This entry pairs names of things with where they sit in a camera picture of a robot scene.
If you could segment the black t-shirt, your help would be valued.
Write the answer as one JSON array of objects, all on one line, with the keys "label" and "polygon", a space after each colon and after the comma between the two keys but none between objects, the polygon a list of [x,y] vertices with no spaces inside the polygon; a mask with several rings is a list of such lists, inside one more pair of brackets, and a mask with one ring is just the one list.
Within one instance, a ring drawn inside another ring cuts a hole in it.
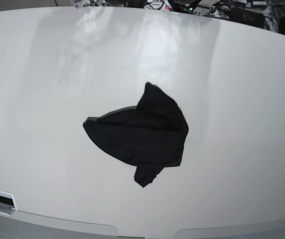
[{"label": "black t-shirt", "polygon": [[83,128],[103,152],[136,167],[134,180],[143,188],[181,164],[189,131],[176,101],[150,82],[136,106],[88,117]]}]

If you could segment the white power strip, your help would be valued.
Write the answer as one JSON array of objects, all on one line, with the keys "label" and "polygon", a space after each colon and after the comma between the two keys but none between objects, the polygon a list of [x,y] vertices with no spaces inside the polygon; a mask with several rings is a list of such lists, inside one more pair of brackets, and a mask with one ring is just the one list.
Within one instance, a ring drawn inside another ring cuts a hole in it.
[{"label": "white power strip", "polygon": [[220,0],[148,0],[144,9],[209,15]]}]

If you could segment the black box on floor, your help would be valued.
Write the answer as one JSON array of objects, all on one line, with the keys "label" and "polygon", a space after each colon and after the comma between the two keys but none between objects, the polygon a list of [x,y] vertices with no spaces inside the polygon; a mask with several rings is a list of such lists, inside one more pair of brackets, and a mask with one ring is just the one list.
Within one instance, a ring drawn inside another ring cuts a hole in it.
[{"label": "black box on floor", "polygon": [[285,35],[285,16],[279,18],[278,33]]}]

